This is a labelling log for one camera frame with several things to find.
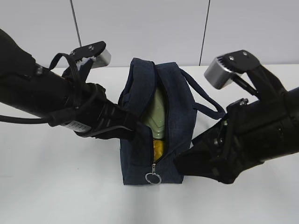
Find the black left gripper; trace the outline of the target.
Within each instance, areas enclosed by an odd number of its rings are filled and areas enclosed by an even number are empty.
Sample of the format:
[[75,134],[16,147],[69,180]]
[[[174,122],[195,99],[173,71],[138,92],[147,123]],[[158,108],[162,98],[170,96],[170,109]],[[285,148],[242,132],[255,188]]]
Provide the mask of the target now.
[[[107,101],[105,88],[99,84],[85,83],[80,86],[81,97],[75,94],[71,83],[59,89],[56,96],[49,100],[47,123],[51,127],[63,126],[82,138],[101,140],[133,140],[142,131],[144,125],[133,113]],[[104,128],[115,128],[103,132],[100,129],[101,115]]]

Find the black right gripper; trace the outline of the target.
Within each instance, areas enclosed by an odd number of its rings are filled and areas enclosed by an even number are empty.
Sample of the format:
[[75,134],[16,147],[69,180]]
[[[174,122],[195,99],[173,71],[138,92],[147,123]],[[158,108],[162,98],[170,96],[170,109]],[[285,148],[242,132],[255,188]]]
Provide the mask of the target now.
[[193,147],[173,159],[179,174],[206,177],[224,184],[232,184],[245,170],[264,164],[245,149],[241,134],[237,133],[239,118],[246,110],[264,106],[263,101],[246,105],[242,98],[227,106],[224,118],[192,140]]

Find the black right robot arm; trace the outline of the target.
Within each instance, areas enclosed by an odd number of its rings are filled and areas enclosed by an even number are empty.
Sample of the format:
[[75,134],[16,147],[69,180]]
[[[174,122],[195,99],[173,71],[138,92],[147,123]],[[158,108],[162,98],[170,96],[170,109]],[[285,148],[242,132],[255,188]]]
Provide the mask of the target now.
[[265,67],[248,71],[259,99],[227,106],[226,115],[174,159],[181,175],[232,184],[265,161],[299,151],[299,90],[287,91]]

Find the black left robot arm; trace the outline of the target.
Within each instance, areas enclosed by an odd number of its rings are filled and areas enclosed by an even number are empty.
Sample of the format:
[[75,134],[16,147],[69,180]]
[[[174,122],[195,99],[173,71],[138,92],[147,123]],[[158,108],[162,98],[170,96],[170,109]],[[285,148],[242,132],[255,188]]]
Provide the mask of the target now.
[[1,116],[13,124],[63,126],[76,135],[132,139],[137,117],[107,99],[99,84],[87,82],[90,71],[105,67],[111,56],[104,41],[58,53],[49,67],[39,65],[4,31],[0,33],[0,101],[33,118]]

